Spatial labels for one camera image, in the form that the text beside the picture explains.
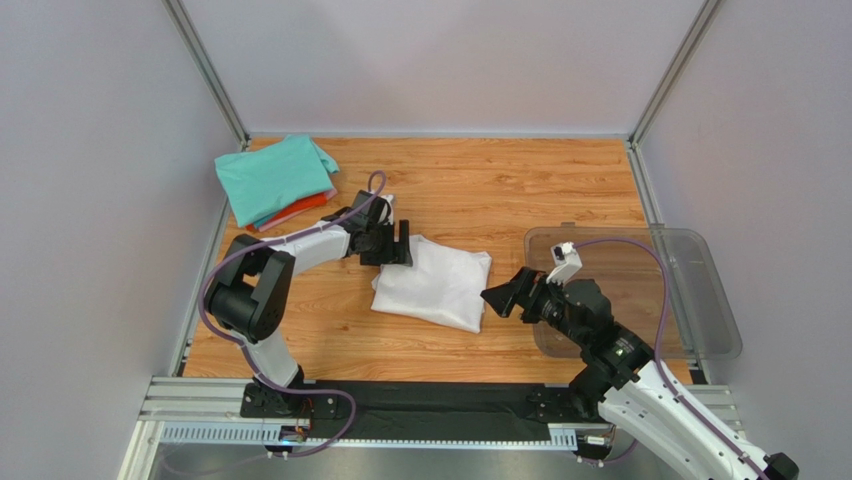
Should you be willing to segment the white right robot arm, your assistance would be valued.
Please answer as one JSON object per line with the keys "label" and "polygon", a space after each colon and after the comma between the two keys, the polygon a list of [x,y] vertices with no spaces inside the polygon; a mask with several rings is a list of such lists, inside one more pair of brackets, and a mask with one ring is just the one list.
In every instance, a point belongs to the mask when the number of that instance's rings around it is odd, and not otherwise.
{"label": "white right robot arm", "polygon": [[624,430],[682,477],[798,478],[788,455],[745,440],[678,385],[651,346],[615,320],[594,280],[560,285],[523,267],[481,296],[499,316],[520,308],[523,322],[545,322],[577,344],[585,367],[569,384],[573,410]]}

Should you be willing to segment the white t shirt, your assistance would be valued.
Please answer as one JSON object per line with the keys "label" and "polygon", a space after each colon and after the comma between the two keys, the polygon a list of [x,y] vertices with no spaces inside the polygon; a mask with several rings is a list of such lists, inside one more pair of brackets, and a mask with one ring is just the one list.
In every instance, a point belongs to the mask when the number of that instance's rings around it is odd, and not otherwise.
{"label": "white t shirt", "polygon": [[412,317],[478,334],[492,257],[410,237],[413,264],[386,265],[372,281],[375,312]]}

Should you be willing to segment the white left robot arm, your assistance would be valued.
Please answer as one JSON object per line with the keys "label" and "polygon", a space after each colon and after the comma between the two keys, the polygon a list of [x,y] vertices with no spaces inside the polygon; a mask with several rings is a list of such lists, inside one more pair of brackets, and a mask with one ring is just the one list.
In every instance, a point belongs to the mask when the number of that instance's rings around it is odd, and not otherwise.
{"label": "white left robot arm", "polygon": [[234,343],[254,379],[291,396],[304,378],[280,331],[292,281],[329,262],[356,256],[363,266],[413,264],[409,223],[394,216],[396,199],[361,190],[350,207],[286,236],[236,237],[207,279],[199,313]]}

